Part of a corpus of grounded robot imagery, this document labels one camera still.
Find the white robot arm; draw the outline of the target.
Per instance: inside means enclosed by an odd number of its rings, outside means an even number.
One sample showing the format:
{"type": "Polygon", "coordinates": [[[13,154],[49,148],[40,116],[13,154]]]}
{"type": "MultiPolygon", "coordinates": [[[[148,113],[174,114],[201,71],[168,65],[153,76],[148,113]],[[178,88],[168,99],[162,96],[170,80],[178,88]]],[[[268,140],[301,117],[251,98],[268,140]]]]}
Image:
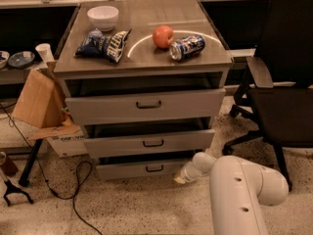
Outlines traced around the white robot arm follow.
{"type": "Polygon", "coordinates": [[[236,156],[199,152],[174,176],[180,184],[209,178],[214,235],[268,235],[261,206],[277,206],[289,184],[276,169],[236,156]]]}

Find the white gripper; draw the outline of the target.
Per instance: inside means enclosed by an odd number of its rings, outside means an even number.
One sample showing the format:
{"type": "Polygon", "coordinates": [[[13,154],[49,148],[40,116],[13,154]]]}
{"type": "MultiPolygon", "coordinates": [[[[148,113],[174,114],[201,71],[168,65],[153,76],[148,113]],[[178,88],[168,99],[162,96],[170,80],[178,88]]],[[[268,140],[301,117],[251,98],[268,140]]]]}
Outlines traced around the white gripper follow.
{"type": "Polygon", "coordinates": [[[179,184],[191,183],[210,174],[216,159],[205,152],[196,153],[173,177],[179,184]]]}

